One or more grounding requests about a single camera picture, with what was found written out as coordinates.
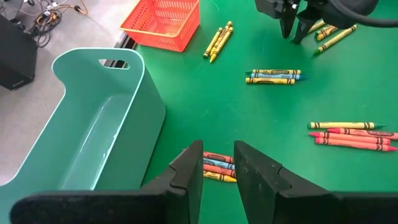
gray floor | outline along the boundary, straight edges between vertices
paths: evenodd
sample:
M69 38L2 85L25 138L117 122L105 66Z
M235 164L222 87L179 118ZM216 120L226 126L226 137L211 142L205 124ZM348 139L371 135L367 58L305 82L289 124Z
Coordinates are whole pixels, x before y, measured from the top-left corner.
M38 50L35 81L16 91L0 86L0 185L15 176L63 95L64 87L51 70L54 59L75 47L113 47L122 34L120 24L137 1L85 0L88 17L68 10L48 46ZM81 5L78 0L67 4ZM41 11L37 4L24 4L22 10L30 14ZM18 15L27 26L33 18Z

red crayon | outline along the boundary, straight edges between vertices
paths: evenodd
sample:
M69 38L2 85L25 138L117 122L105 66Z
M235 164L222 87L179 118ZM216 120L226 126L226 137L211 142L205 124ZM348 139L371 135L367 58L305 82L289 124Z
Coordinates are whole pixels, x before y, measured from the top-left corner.
M368 131L351 128L329 128L328 132L337 134L352 134L357 136L382 137L398 140L398 133L389 133L385 131Z
M220 154L216 154L216 153L212 153L212 152L204 152L203 157L207 158L207 159L214 159L217 161L234 164L234 158L232 158L231 156L224 156L224 155L220 155Z
M308 135L313 137L327 138L327 139L341 139L347 141L359 141L359 142L368 142L374 144L385 144L390 145L391 140L380 137L365 137L365 136L354 136L349 134L336 134L336 133L323 133L323 132L315 132L309 133Z
M212 166L212 165L208 165L208 164L204 164L203 165L203 170L210 171L210 172L215 172L217 174L228 175L230 177L236 178L235 170L224 169L224 168L221 168L221 167Z
M340 139L315 138L315 144L326 144L326 145L331 145L331 146L346 146L346 147L354 147L354 148L358 148L358 149L370 149L370 150L383 151L383 152L398 151L398 148L392 147L392 146L366 143L366 142L346 141L346 140L340 140Z

crayon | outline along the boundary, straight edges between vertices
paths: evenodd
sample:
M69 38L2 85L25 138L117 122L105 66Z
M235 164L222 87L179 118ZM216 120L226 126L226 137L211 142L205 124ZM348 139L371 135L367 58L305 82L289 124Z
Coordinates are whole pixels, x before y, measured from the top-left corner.
M286 69L273 69L273 70L263 70L263 69L254 69L245 71L246 74L250 73L258 73L265 75L301 75L301 70L286 70Z
M246 78L246 83L255 84L295 84L295 79L292 78Z
M235 170L235 165L234 164L229 164L227 162L216 161L214 159L203 158L203 163L204 164L208 164L208 165L212 165L212 166L218 166L218 167L221 167L221 168L224 168L224 169Z
M236 182L236 179L232 178L230 176L223 175L223 174L216 174L216 173L205 171L205 170L203 171L203 176L210 178L210 179L221 180L224 182Z
M224 156L224 155L220 155L220 154L212 153L212 152L204 152L203 157L207 158L207 159L214 159L217 161L234 164L234 158L232 158L231 156Z
M309 129L318 128L358 128L358 129L375 129L382 128L385 125L373 122L311 122L307 125Z
M220 53L221 49L224 47L226 41L229 39L229 37L232 34L232 31L234 31L234 29L232 27L230 27L227 32L225 33L223 39L221 40L220 44L217 46L217 49L213 52L213 54L211 55L210 58L210 63L212 63L216 58L217 55Z
M389 133L385 131L358 130L349 128L329 128L327 131L337 134L352 134L356 136L381 137L398 140L398 133Z
M324 26L324 25L325 25L325 22L324 22L323 20L318 21L316 24L314 24L314 25L311 27L311 29L309 30L308 33L311 33L311 32L313 32L314 30L316 30L316 29L318 29L318 28L320 28L321 26Z
M313 136L316 138L327 138L327 139L341 139L347 141L359 141L359 142L367 142L367 143L374 143L374 144L385 144L390 145L391 140L386 138L380 137L364 137L364 136L354 136L349 134L336 134L336 133L309 133L309 136Z
M327 25L326 27L324 27L324 28L318 30L318 31L315 33L315 37L318 36L318 35L320 35L320 34L325 34L325 31L326 31L326 30L332 29L332 28L333 28L333 26Z
M203 165L203 170L214 172L216 174L228 175L230 177L236 178L236 174L235 174L234 170L224 169L221 167L212 166L212 165L208 165L208 164Z
M356 142L356 141L347 141L340 139L326 139L326 138L315 138L315 144L326 144L331 146L346 146L346 147L354 147L358 149L370 149L375 151L398 151L398 148L382 145L382 144L373 144L367 142Z
M293 78L295 80L304 80L302 75L284 75L284 74L258 74L252 73L250 78Z
M318 55L318 54L324 52L326 49L329 49L332 45L339 42L342 38L344 38L347 35L349 35L350 33L354 32L354 30L356 30L357 28L358 28L358 26L354 25L354 26L350 27L349 29L344 30L343 32L339 33L338 35L336 35L334 38L332 38L328 42L321 45L313 54Z
M223 31L223 28L218 28L216 35L213 37L213 40L211 40L210 45L207 47L205 53L203 54L203 58L207 58L210 54L211 49L213 48L214 44L218 40L218 37L221 35Z
M218 45L221 43L221 41L223 40L224 35L226 34L226 32L228 31L228 29L232 27L232 22L229 21L225 28L223 29L221 35L218 37L216 43L214 44L213 48L210 51L210 56L212 56L214 54L214 51L217 49Z
M331 26L330 29L324 31L322 34L317 35L316 39L317 39L317 41L321 41L321 40L323 40L324 38L330 36L332 33L336 32L336 31L338 31L338 28L334 27L334 26Z

yellow crayon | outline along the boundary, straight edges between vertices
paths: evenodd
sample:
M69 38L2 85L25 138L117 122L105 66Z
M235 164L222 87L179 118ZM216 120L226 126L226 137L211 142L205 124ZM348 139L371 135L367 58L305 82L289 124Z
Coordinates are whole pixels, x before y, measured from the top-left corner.
M320 46L315 52L314 55L318 55L322 52L324 52L326 49L328 49L329 47L331 47L332 45L334 45L335 43L339 42L342 38L346 37L347 35L349 35L350 33L354 32L354 30L356 30L358 28L357 25L353 25L352 27L350 27L349 29L344 30L343 32L339 33L338 35L336 35L334 38L332 38L331 40L329 40L328 42L324 43L322 46Z
M223 29L221 35L218 37L216 43L214 44L213 48L210 51L210 55L213 55L214 51L217 49L218 45L221 43L221 41L223 40L224 35L226 34L226 32L228 31L228 29L232 27L232 22L229 21L225 28Z
M322 34L319 34L319 35L316 37L316 38L317 38L317 41L323 40L324 38L330 36L330 34L336 32L336 31L338 31L338 28L337 28L337 27L334 27L334 26L331 26L330 29L324 31Z
M221 49L224 47L224 44L231 36L233 30L234 29L232 27L230 27L228 29L228 31L225 33L225 35L224 35L223 39L221 40L220 44L218 45L217 49L214 51L213 55L211 55L210 63L212 63L217 58L217 55L220 53Z
M314 30L316 30L316 29L318 29L319 27L324 26L324 25L325 25L325 22L324 22L323 20L318 21L316 24L314 24L314 25L311 27L311 29L310 29L310 31L309 31L308 33L311 33L311 32L313 32Z
M373 122L311 122L308 124L309 129L318 128L355 128L355 129L375 129L382 128L383 124Z
M293 85L296 79L294 78L246 78L246 83L256 84L285 84Z
M266 74L266 75L301 75L301 70L288 70L288 69L273 69L273 70L262 70L254 69L245 71L246 74Z
M236 182L235 178L232 178L228 175L223 175L223 174L216 174L210 171L203 171L203 176L207 177L207 178L211 178L211 179L215 179L215 180L221 180L224 182Z
M324 34L326 30L331 29L331 28L333 28L333 26L327 25L326 27L324 27L324 28L318 30L318 31L315 33L315 36L318 36L318 35L320 35L320 34Z
M222 31L223 31L223 28L221 28L221 27L218 28L216 35L213 37L213 40L211 40L209 46L207 47L205 53L203 54L203 58L207 58L209 56L211 49L213 48L214 44L218 40L218 37L220 36Z

plastic bin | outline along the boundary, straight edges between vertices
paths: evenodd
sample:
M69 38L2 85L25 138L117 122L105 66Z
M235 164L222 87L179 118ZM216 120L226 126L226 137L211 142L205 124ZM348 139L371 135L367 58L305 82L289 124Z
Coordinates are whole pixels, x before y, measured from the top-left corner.
M199 0L140 0L122 23L138 44L183 52L200 23Z
M108 68L99 60L123 60ZM128 49L75 49L53 63L65 94L16 176L0 187L0 223L43 190L138 189L165 118L142 57Z

